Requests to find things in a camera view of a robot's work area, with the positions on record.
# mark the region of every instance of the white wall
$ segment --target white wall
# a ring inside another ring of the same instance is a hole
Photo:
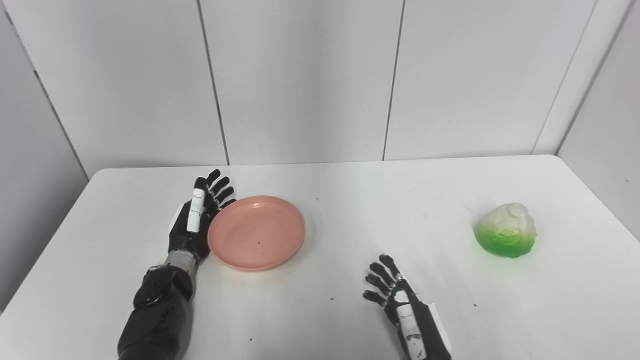
[[[226,164],[195,0],[4,0],[89,176]]]
[[[639,36],[636,3],[559,153],[636,238],[640,238]]]
[[[5,1],[91,176],[555,153],[630,0]]]
[[[231,164],[382,159],[402,0],[202,0]]]
[[[87,183],[4,15],[0,3],[0,311]]]
[[[386,159],[530,154],[594,3],[407,0]]]

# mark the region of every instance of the robotic hand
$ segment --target robotic hand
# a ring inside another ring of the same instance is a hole
[[[364,298],[384,307],[391,323],[397,328],[400,342],[410,360],[451,360],[451,345],[434,304],[425,305],[418,299],[406,277],[400,274],[393,258],[380,255],[379,263],[369,266],[374,274],[365,280],[384,295],[365,291]]]
[[[120,360],[175,360],[190,317],[196,266],[209,255],[207,233],[214,217],[235,202],[220,170],[199,177],[191,201],[181,206],[169,233],[169,256],[144,277],[134,311],[118,342]]]

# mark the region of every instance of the black forearm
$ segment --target black forearm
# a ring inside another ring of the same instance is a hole
[[[118,342],[120,360],[174,360],[190,317],[191,276],[175,266],[150,269]]]

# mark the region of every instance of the table surface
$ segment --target table surface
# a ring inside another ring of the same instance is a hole
[[[0,358],[116,359],[178,205],[212,169],[99,172],[0,317]],[[221,169],[240,198],[291,201],[308,234],[267,272],[202,264],[186,359],[401,358],[383,311],[362,298],[381,253],[436,303],[455,359],[640,357],[640,243],[559,158]],[[474,224],[509,202],[538,228],[520,259],[474,238]]]

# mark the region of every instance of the cabbage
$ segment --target cabbage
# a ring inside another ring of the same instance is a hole
[[[477,240],[493,254],[518,258],[536,242],[536,226],[522,204],[505,204],[486,215],[478,225]]]

